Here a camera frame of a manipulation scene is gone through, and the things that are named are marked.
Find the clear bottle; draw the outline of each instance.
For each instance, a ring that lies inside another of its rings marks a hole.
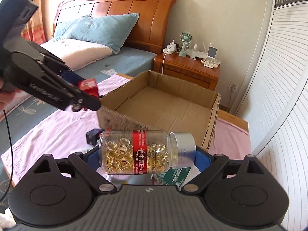
[[[99,154],[105,174],[154,174],[191,167],[196,145],[187,132],[103,131]]]

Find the blue bed sheet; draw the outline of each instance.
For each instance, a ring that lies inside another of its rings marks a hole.
[[[156,54],[151,52],[122,47],[120,53],[89,64],[77,70],[76,73],[86,79],[95,78],[97,82],[109,78],[110,75],[106,73],[117,72],[134,77],[143,71],[151,70],[155,56]],[[16,108],[7,117],[13,144],[55,111],[55,107],[42,101],[34,100],[34,97],[22,103],[20,107]],[[0,122],[0,153],[3,154],[9,147],[7,127],[5,120],[3,120]],[[0,161],[0,182],[4,178],[7,179],[7,175],[2,161]]]

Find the electrical socket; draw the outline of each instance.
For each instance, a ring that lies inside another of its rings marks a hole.
[[[230,82],[228,89],[232,92],[236,92],[236,90],[238,89],[238,85],[234,82]]]

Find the fan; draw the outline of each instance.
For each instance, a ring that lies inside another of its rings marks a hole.
[[[193,40],[193,36],[189,32],[183,32],[180,35],[180,40],[183,42],[183,47],[181,47],[181,51],[179,53],[179,56],[185,57],[186,56],[186,50],[187,50],[187,44],[191,43]]]

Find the red curtain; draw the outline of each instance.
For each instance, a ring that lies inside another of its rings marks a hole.
[[[26,40],[31,40],[37,44],[46,42],[45,33],[43,29],[41,0],[34,0],[35,4],[39,6],[35,14],[27,23],[27,26],[22,31],[22,37]]]

